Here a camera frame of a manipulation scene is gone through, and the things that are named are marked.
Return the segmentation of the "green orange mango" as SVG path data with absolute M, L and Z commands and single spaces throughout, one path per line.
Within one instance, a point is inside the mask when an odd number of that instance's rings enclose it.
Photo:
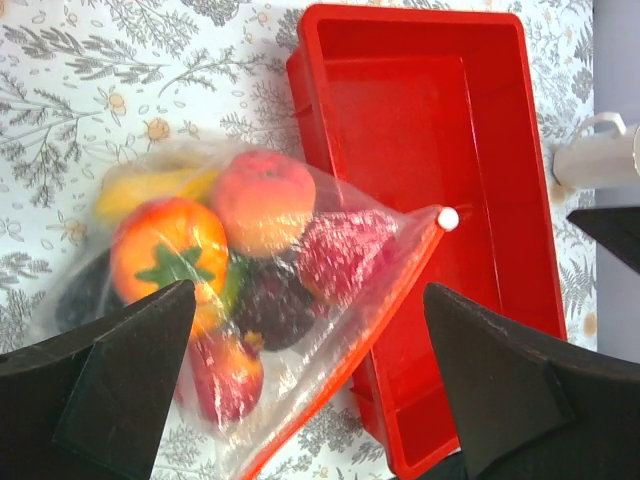
M 231 253 L 225 283 L 220 292 L 220 301 L 226 315 L 230 315 L 233 311 L 237 296 L 246 283 L 249 273 L 249 261 L 239 254 Z

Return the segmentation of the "orange red tomato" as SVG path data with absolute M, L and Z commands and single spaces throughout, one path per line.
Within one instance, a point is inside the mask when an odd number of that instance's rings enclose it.
M 112 282 L 132 304 L 176 281 L 195 285 L 193 335 L 225 320 L 220 294 L 229 266 L 223 225 L 213 211 L 189 199 L 148 201 L 126 217 L 113 235 Z

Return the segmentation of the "clear zip bag orange zipper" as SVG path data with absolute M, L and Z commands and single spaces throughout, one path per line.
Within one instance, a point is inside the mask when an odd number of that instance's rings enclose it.
M 175 405 L 217 479 L 252 479 L 345 382 L 408 297 L 456 210 L 401 213 L 303 161 L 227 141 L 112 167 L 88 244 L 32 332 L 53 336 L 177 281 L 195 303 Z

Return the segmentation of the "wrinkled red fruit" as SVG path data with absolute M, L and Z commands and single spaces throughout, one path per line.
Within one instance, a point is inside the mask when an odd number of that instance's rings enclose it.
M 325 302 L 344 307 L 384 261 L 399 229 L 380 210 L 326 212 L 309 224 L 296 260 L 301 283 Z

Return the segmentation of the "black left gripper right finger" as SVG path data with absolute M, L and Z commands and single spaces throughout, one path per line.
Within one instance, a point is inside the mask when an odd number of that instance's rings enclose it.
M 639 366 L 429 284 L 424 309 L 460 453 L 460 479 L 636 479 Z

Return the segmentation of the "glossy red apple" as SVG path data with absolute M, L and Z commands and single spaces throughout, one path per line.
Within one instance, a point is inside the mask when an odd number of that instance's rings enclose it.
M 219 428 L 246 417 L 263 388 L 264 368 L 251 344 L 226 332 L 202 333 L 187 346 L 187 369 L 174 398 Z

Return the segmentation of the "red plastic tray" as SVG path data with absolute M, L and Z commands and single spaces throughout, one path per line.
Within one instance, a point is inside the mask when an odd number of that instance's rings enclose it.
M 525 34 L 512 13 L 308 7 L 287 71 L 307 162 L 446 234 L 353 375 L 365 429 L 414 479 L 458 439 L 423 311 L 430 281 L 566 335 Z

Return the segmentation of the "dark grape bunch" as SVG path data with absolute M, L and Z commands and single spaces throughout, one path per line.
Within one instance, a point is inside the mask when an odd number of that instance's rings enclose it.
M 60 332 L 66 332 L 124 306 L 112 283 L 110 251 L 106 250 L 75 274 L 65 287 L 55 308 L 55 324 Z

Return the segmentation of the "peach fruit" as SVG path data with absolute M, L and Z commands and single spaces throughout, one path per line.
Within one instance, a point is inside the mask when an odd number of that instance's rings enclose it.
M 256 258 L 294 244 L 312 219 L 315 201 L 316 185 L 306 165 L 263 149 L 234 156 L 210 196 L 229 246 Z

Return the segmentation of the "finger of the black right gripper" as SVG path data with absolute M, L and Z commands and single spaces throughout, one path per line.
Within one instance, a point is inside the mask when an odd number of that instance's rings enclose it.
M 638 206 L 576 209 L 567 220 L 634 272 L 640 272 L 640 208 Z

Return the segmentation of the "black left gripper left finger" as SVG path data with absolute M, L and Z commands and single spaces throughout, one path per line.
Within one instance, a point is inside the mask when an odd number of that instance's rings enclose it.
M 4 479 L 150 477 L 195 287 L 180 281 L 1 357 Z

